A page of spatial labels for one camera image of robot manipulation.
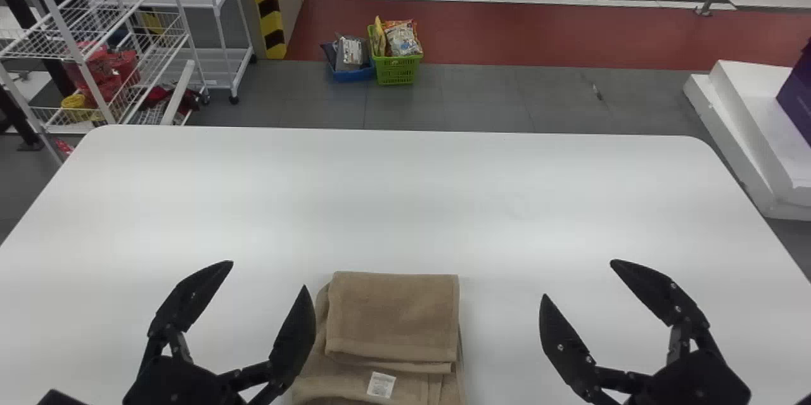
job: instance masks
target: white foam block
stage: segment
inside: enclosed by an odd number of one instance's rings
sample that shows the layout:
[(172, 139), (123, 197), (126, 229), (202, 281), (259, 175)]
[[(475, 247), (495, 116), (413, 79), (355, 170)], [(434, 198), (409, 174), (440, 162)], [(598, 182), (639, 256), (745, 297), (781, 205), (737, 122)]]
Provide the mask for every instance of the white foam block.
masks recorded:
[(793, 205), (776, 197), (743, 134), (722, 104), (710, 77), (692, 75), (684, 85), (684, 94), (761, 214), (769, 218), (811, 221), (811, 207)]
[(788, 67), (719, 61), (710, 82), (774, 194), (811, 205), (811, 146), (776, 99), (790, 73)]

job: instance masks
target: blue basket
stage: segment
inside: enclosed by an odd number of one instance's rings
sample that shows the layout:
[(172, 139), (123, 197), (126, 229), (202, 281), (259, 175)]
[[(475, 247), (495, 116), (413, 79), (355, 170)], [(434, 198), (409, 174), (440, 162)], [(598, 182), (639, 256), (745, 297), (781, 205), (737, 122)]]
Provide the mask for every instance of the blue basket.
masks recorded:
[(333, 71), (333, 79), (336, 82), (362, 82), (364, 80), (374, 80), (377, 76), (376, 69), (374, 69), (374, 60), (370, 59), (370, 67), (364, 67), (358, 70), (335, 70), (335, 49), (333, 43), (321, 44), (321, 49), (324, 50), (324, 55), (327, 56), (327, 66), (330, 71)]

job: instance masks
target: black robotic claw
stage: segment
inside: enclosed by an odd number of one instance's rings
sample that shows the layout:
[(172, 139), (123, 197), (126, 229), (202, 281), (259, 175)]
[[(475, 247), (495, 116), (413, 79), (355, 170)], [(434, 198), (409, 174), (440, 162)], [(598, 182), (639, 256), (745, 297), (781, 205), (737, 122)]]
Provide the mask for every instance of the black robotic claw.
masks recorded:
[[(549, 296), (541, 298), (544, 353), (564, 382), (586, 402), (619, 405), (603, 390), (629, 394), (628, 405), (745, 405), (750, 390), (730, 370), (698, 305), (667, 275), (625, 260), (611, 268), (643, 304), (671, 327), (667, 364), (653, 376), (597, 366), (588, 348)], [(698, 350), (690, 351), (690, 340)]]
[(172, 356), (193, 363), (183, 333), (188, 331), (203, 314), (220, 285), (226, 280), (234, 261), (224, 260), (200, 269), (176, 284), (169, 296), (160, 304), (147, 331), (147, 348), (138, 371), (170, 345)]
[(690, 353), (690, 340), (695, 340), (700, 349), (709, 350), (719, 358), (724, 358), (710, 333), (710, 322), (704, 312), (698, 309), (698, 304), (672, 278), (650, 267), (626, 260), (615, 259), (610, 264), (631, 292), (661, 322), (671, 328), (667, 364)]
[(541, 298), (539, 315), (541, 346), (564, 382), (590, 403), (614, 405), (603, 389), (638, 394), (649, 376), (634, 371), (597, 367), (580, 336), (548, 295)]
[(626, 260), (615, 259), (609, 264), (634, 295), (668, 327), (686, 320), (710, 329), (698, 304), (672, 278), (650, 267)]
[[(217, 375), (191, 360), (183, 333), (203, 313), (234, 265), (225, 260), (192, 273), (160, 305), (148, 330), (138, 376), (124, 405), (246, 405), (239, 392), (267, 385), (247, 405), (268, 405), (301, 373), (316, 341), (316, 312), (306, 286), (281, 325), (267, 361)], [(164, 356), (166, 345), (171, 356)], [(41, 405), (82, 405), (50, 391)]]

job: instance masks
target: red floor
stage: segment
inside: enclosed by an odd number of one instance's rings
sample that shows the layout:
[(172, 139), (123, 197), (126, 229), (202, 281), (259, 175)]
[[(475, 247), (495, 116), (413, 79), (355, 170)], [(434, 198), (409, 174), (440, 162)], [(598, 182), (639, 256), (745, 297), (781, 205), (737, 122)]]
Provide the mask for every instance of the red floor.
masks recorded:
[(374, 16), (416, 18), (424, 62), (709, 70), (719, 59), (793, 65), (811, 13), (449, 1), (305, 0), (289, 60), (324, 58), (335, 32), (362, 35)]

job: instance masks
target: yellow item on shelf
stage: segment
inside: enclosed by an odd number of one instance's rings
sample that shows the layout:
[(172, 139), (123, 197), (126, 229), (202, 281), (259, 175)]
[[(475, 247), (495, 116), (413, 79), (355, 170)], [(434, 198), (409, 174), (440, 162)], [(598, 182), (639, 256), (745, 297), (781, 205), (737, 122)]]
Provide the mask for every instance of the yellow item on shelf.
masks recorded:
[(70, 96), (67, 96), (65, 99), (61, 100), (61, 107), (63, 108), (84, 108), (84, 95), (81, 93), (76, 93)]
[(71, 123), (86, 122), (93, 116), (93, 110), (84, 105), (84, 95), (76, 93), (61, 100), (61, 107), (64, 109), (65, 117)]
[(373, 53), (376, 56), (386, 56), (386, 35), (383, 33), (383, 24), (380, 16), (374, 18)]

